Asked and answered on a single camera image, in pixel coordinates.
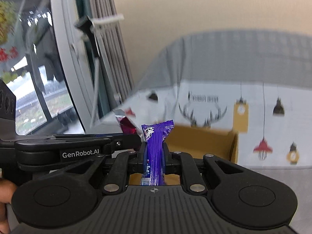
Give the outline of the person's left hand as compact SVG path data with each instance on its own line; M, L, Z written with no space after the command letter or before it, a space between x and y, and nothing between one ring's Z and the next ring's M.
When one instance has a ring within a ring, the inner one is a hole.
M11 181L1 178L0 181L0 231L1 233L10 233L10 226L7 219L6 205L11 204L12 197L17 186Z

